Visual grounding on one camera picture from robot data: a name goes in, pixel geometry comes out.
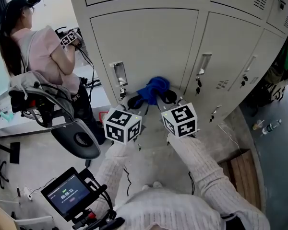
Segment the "locker vent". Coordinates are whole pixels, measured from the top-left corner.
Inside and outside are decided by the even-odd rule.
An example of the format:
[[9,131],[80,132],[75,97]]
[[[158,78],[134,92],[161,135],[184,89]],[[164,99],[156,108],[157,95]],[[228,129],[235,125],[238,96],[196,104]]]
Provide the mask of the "locker vent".
[[288,28],[288,16],[287,16],[287,18],[286,18],[286,20],[285,20],[284,26],[285,26],[286,28]]
[[267,2],[267,0],[254,0],[254,5],[258,8],[260,8],[261,10],[264,10],[266,2]]
[[225,88],[228,82],[229,80],[220,81],[216,86],[216,90]]
[[257,82],[257,79],[258,79],[258,77],[254,77],[254,78],[252,79],[252,81],[250,82],[250,84],[256,83],[256,82]]

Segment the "water bottle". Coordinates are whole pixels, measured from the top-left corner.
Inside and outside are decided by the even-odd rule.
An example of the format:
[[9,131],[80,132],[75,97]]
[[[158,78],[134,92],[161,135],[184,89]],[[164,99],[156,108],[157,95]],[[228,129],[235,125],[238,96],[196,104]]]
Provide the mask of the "water bottle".
[[267,127],[264,127],[264,128],[263,128],[263,134],[264,134],[264,135],[268,134],[268,133],[271,132],[273,129],[275,129],[277,126],[280,126],[281,123],[282,123],[282,120],[281,120],[281,119],[273,121],[273,122],[270,123]]

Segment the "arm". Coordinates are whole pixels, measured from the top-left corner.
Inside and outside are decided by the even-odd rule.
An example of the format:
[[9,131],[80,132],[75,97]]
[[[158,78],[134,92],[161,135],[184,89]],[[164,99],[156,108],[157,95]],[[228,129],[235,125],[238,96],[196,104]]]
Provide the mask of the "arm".
[[[61,46],[61,40],[50,26],[46,26],[46,28],[43,29],[43,40],[46,50],[61,71],[65,75],[72,74],[75,67],[75,47],[67,45],[67,51],[65,52]],[[76,39],[73,43],[78,44],[79,42],[80,41]]]
[[[127,146],[115,142],[106,152],[106,157],[102,161],[95,177],[100,185],[107,185],[107,193],[111,198],[113,206],[115,205],[115,198],[124,165],[134,150],[133,148],[134,142],[129,142]],[[109,206],[103,197],[99,197],[99,199],[91,205],[91,209],[97,217],[101,217],[103,213],[109,209]]]
[[270,229],[264,214],[237,193],[222,168],[205,152],[198,139],[177,139],[170,134],[168,141],[188,166],[201,196],[213,209],[220,215],[237,215],[245,229]]
[[68,45],[65,53],[61,45],[59,45],[52,53],[51,58],[57,63],[61,71],[65,75],[72,74],[75,67],[75,47]]

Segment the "black cap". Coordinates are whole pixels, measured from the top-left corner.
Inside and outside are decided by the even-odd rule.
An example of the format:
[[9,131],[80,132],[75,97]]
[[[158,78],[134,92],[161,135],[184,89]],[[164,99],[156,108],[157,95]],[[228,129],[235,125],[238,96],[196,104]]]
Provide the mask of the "black cap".
[[39,2],[40,0],[11,0],[10,2],[8,2],[2,13],[1,30],[6,30],[7,28],[14,28],[17,20],[21,15],[22,8],[25,6],[32,8]]

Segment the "person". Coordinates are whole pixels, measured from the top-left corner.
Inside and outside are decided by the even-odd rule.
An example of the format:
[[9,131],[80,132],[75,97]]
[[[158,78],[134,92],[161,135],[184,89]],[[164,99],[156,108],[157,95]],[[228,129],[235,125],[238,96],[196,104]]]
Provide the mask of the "person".
[[[71,93],[74,117],[82,119],[102,144],[106,139],[104,130],[93,117],[85,87],[73,73],[75,46],[67,45],[64,50],[50,26],[31,31],[33,11],[28,0],[11,0],[3,11],[0,52],[9,75],[37,71],[49,83],[66,87]],[[80,41],[76,39],[73,43],[77,45]]]
[[[205,146],[196,138],[175,138],[168,142],[191,171],[200,196],[178,194],[162,187],[147,185],[117,207],[117,217],[125,219],[119,230],[268,230],[264,214],[235,190],[222,168],[208,155]],[[106,153],[96,180],[108,186],[112,204],[117,195],[124,164],[135,149],[114,143]],[[97,218],[108,209],[100,197],[91,205]]]

